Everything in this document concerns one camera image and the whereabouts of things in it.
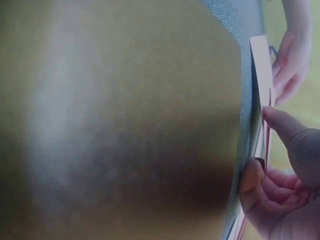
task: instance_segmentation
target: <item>finger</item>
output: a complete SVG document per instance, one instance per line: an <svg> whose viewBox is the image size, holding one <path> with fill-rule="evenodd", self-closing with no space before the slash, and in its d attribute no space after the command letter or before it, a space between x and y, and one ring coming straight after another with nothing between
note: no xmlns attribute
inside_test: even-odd
<svg viewBox="0 0 320 240"><path fill-rule="evenodd" d="M279 52L278 56L276 57L273 65L272 65L272 76L273 79L278 75L281 68L284 68L287 64L287 58Z"/></svg>
<svg viewBox="0 0 320 240"><path fill-rule="evenodd" d="M267 175L278 187L290 190L294 190L299 181L299 178L295 174L287 175L280 170L270 167L268 167Z"/></svg>
<svg viewBox="0 0 320 240"><path fill-rule="evenodd" d="M263 117L287 148L294 137L308 129L293 116L270 106L263 109Z"/></svg>
<svg viewBox="0 0 320 240"><path fill-rule="evenodd" d="M295 36L287 32L281 42L278 56L275 60L276 67L278 68L277 74L274 76L273 85L276 89L283 89L287 82L295 74L295 68L292 64L288 64L288 56L294 44Z"/></svg>
<svg viewBox="0 0 320 240"><path fill-rule="evenodd" d="M303 80L300 78L300 75L295 74L284 87L281 95L276 99L275 105L281 105L292 98L298 92L302 82Z"/></svg>
<svg viewBox="0 0 320 240"><path fill-rule="evenodd" d="M260 163L250 159L241 178L239 197L246 217L261 235L268 237L275 224L288 214L291 208L268 199L261 185L264 178Z"/></svg>
<svg viewBox="0 0 320 240"><path fill-rule="evenodd" d="M285 203L293 192L291 189L279 187L268 176L261 181L266 197L279 205Z"/></svg>
<svg viewBox="0 0 320 240"><path fill-rule="evenodd" d="M285 67L274 77L273 85L276 91L280 91L286 87L289 80L297 73L297 67L296 64L289 64L287 61Z"/></svg>

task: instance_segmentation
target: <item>paper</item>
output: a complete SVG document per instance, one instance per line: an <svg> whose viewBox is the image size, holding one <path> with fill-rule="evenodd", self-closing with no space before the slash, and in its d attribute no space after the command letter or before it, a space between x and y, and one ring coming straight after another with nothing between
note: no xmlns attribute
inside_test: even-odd
<svg viewBox="0 0 320 240"><path fill-rule="evenodd" d="M261 119L262 119L262 110L266 106L275 106L275 90L273 85L273 74L272 66L270 60L270 51L265 35L254 36L250 38L251 50L255 65L258 91L259 91L259 100L260 100L260 109L261 109ZM263 143L263 146L257 145L257 151L260 151L263 148L265 162L268 162L270 156L270 142L271 142L271 131L265 121L262 122L263 129L263 141L260 140L260 143Z"/></svg>
<svg viewBox="0 0 320 240"><path fill-rule="evenodd" d="M275 106L275 90L273 85L272 66L269 53L269 45L265 35L250 38L251 51L253 55L256 77L257 94L254 98L259 103L259 112L253 122L253 137L250 155L255 158L264 159L265 170L267 170L270 157L270 146L272 131L263 120L263 107ZM240 240L246 225L246 218L243 210L240 210L228 240Z"/></svg>

